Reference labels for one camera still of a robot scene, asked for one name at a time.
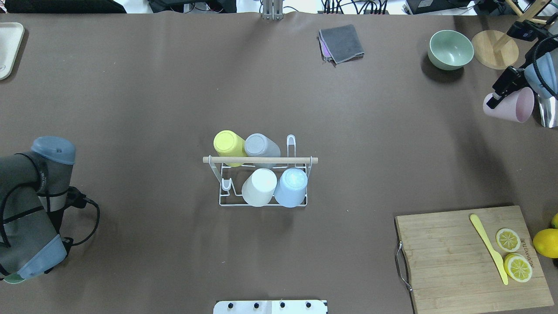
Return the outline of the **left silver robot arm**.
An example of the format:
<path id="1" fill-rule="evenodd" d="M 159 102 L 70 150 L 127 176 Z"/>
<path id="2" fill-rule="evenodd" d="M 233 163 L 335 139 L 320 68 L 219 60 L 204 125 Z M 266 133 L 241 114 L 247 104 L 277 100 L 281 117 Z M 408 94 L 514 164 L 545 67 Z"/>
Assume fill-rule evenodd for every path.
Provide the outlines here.
<path id="1" fill-rule="evenodd" d="M 28 152 L 0 163 L 1 279 L 17 284 L 48 273 L 80 242 L 62 237 L 66 209 L 95 202 L 70 186 L 76 148 L 61 137 L 38 137 Z"/>

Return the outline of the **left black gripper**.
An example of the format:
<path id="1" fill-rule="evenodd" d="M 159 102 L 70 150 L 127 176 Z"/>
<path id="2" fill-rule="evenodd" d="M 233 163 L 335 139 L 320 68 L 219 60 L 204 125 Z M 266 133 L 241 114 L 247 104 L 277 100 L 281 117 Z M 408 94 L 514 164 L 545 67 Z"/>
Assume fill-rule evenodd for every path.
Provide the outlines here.
<path id="1" fill-rule="evenodd" d="M 84 209 L 90 199 L 76 187 L 68 187 L 68 190 L 62 194 L 46 196 L 46 212 L 48 218 L 54 226 L 55 231 L 59 234 L 62 225 L 64 212 L 70 207 Z"/>

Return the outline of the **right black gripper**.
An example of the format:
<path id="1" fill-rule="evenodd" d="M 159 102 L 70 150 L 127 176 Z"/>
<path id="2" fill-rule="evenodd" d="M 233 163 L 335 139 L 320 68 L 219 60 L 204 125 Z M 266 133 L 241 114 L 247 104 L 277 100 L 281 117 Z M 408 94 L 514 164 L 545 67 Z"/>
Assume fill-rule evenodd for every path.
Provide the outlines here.
<path id="1" fill-rule="evenodd" d="M 552 33 L 548 26 L 528 26 L 515 22 L 508 35 L 523 41 L 537 40 L 528 50 L 525 62 L 519 68 L 508 66 L 493 85 L 494 92 L 487 95 L 486 106 L 495 109 L 502 99 L 523 87 L 530 87 L 543 98 L 552 97 Z"/>

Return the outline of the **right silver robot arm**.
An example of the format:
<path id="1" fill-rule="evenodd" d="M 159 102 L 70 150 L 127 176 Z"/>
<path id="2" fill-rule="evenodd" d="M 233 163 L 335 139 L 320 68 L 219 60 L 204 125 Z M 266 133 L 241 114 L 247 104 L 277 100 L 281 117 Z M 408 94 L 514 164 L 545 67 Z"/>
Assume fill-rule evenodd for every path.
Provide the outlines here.
<path id="1" fill-rule="evenodd" d="M 487 116 L 524 123 L 538 106 L 542 127 L 558 125 L 558 42 L 556 26 L 516 21 L 507 34 L 512 38 L 534 41 L 519 68 L 508 66 L 496 80 L 493 93 L 483 102 Z"/>

